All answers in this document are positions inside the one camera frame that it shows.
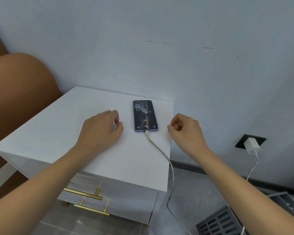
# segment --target gray tile floor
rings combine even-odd
[[[169,204],[172,212],[192,234],[198,234],[196,224],[226,204],[212,181],[206,176],[174,169],[175,186]],[[168,191],[172,172],[169,171]],[[187,234],[166,208],[167,194],[156,222],[149,228],[141,223],[114,216],[103,216],[56,201],[33,235],[184,235]]]

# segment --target charging cable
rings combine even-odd
[[[253,169],[256,167],[256,165],[258,163],[258,152],[257,151],[260,150],[260,146],[257,143],[256,139],[254,139],[254,138],[247,138],[247,140],[244,142],[244,146],[245,146],[248,154],[256,156],[256,163],[253,166],[253,168],[249,171],[247,178],[246,178],[246,181],[248,181],[251,172],[253,171]],[[244,235],[244,232],[245,232],[245,226],[243,226],[241,235]]]
[[[170,202],[170,199],[171,199],[171,196],[172,196],[172,192],[173,192],[173,186],[174,186],[174,170],[173,170],[173,166],[172,166],[172,163],[170,161],[170,159],[168,158],[168,156],[149,138],[149,131],[148,130],[145,130],[145,135],[146,135],[146,138],[148,139],[149,142],[152,143],[153,146],[155,146],[164,156],[165,158],[168,160],[168,162],[170,163],[170,166],[171,166],[171,169],[172,169],[172,175],[173,175],[173,179],[172,179],[172,188],[171,188],[171,192],[170,192],[170,195],[169,195],[169,198],[168,198],[168,201],[167,201],[167,209],[169,210],[169,212],[172,214],[173,217],[175,217],[175,215],[171,212],[171,210],[169,209],[168,207],[168,204]],[[180,223],[180,225],[182,225],[182,227],[185,229],[185,231],[189,234],[189,235],[192,235],[187,229],[186,227],[181,223],[181,221],[175,217],[175,219]]]

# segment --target white wall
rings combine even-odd
[[[0,37],[63,92],[174,101],[242,175],[255,159],[234,145],[267,137],[251,177],[294,186],[294,0],[0,0]]]

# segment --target white nightstand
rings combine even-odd
[[[58,199],[152,223],[167,192],[169,163],[144,133],[134,131],[134,100],[152,100],[159,130],[150,138],[170,156],[166,126],[173,117],[173,102],[82,87],[74,87],[3,139],[0,155],[32,178],[76,143],[85,119],[116,109],[124,126],[120,140],[76,174]]]

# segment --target phone screen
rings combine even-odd
[[[136,130],[158,129],[151,101],[134,101],[133,107]]]

